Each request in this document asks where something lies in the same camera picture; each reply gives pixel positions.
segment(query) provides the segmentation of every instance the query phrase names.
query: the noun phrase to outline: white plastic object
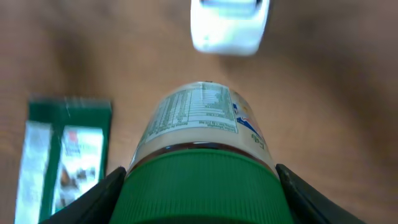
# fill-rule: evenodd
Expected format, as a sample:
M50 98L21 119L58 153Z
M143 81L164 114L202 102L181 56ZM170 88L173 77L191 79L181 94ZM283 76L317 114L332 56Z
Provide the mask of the white plastic object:
M211 54L248 56L257 52L269 0L192 0L194 48Z

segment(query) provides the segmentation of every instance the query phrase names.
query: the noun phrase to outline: nutrition label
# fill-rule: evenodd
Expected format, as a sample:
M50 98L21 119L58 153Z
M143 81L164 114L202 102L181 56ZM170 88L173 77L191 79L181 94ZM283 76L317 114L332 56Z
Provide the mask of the nutrition label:
M139 146L169 131L201 127L238 132L227 87L196 83L167 97L148 124Z

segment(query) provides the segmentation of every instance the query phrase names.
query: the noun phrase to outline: green package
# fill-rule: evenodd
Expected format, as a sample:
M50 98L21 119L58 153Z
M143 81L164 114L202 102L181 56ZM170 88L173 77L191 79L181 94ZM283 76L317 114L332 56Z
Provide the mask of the green package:
M104 178L111 115L108 101L30 100L14 223L45 220Z

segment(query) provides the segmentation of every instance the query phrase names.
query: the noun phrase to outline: brown wooden surface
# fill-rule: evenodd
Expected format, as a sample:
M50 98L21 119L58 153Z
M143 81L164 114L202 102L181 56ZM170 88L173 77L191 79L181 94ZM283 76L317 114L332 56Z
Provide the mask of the brown wooden surface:
M283 163L369 223L398 211L398 3L274 1L255 57L196 52L188 0L0 0L0 222L12 223L27 99L112 99L108 172L127 166L158 101L229 85Z

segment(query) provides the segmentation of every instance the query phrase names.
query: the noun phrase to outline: ridged lid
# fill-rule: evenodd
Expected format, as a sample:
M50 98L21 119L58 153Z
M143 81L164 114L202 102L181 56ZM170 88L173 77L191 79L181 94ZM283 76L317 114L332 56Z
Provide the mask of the ridged lid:
M279 180L234 152L156 157L126 179L110 223L293 223Z

